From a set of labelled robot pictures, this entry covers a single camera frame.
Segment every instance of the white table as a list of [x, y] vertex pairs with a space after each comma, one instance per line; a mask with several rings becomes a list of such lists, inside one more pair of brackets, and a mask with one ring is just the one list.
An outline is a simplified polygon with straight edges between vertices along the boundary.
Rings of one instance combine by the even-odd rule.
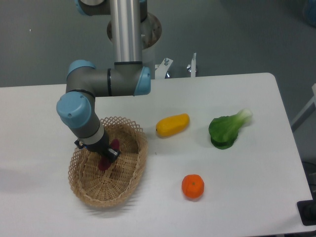
[[[162, 79], [147, 96], [97, 98], [99, 118], [135, 120], [149, 141], [147, 167], [125, 205], [99, 210], [70, 190], [76, 139], [55, 107], [65, 85], [0, 89], [1, 236], [243, 237], [313, 231], [296, 202], [312, 199], [271, 74]], [[210, 143], [215, 117], [249, 108], [253, 123], [235, 144]], [[190, 126], [167, 139], [156, 123], [188, 113]], [[205, 192], [185, 200], [181, 181], [199, 174]]]

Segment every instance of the silver metal tube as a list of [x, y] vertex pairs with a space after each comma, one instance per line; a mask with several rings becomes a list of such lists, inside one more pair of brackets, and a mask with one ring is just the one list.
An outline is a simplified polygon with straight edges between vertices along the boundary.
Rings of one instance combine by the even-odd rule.
[[111, 0], [115, 62], [142, 61], [139, 0]]

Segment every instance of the gray floor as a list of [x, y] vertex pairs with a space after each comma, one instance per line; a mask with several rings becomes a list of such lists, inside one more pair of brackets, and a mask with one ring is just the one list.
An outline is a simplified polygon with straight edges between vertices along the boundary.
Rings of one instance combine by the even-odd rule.
[[[197, 52], [198, 76], [269, 72], [289, 120], [316, 83], [316, 28], [303, 0], [148, 0], [162, 23], [156, 61], [174, 60], [173, 77]], [[113, 66], [109, 16], [84, 17], [72, 0], [0, 1], [0, 87], [65, 83], [68, 65], [86, 59]], [[295, 133], [303, 160], [316, 162], [316, 113]]]

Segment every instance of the orange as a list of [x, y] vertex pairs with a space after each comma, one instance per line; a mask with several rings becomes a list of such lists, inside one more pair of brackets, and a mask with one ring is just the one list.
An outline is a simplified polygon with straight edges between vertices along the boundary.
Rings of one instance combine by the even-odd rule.
[[197, 174], [189, 174], [182, 180], [182, 191], [188, 198], [198, 198], [204, 192], [204, 181]]

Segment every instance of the blue joint cap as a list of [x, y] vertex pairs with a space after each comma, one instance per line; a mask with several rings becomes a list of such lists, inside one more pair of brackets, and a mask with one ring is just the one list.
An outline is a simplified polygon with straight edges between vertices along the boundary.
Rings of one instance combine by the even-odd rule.
[[147, 67], [143, 67], [143, 70], [138, 79], [138, 83], [136, 85], [136, 89], [134, 91], [135, 95], [148, 95], [151, 91], [151, 75], [150, 69]]
[[74, 62], [72, 62], [68, 68], [68, 74], [67, 74], [67, 77], [69, 76], [69, 74], [77, 69], [77, 68], [81, 68], [81, 67], [91, 67], [91, 68], [94, 68], [95, 69], [95, 65], [89, 61], [85, 61], [85, 60], [76, 60]]
[[76, 8], [78, 10], [78, 12], [83, 15], [83, 16], [87, 16], [87, 14], [83, 11], [83, 9], [81, 8], [80, 4], [79, 4], [80, 0], [75, 0], [75, 4], [76, 4]]
[[92, 111], [89, 100], [76, 91], [64, 94], [57, 102], [56, 110], [62, 122], [69, 128], [84, 126]]

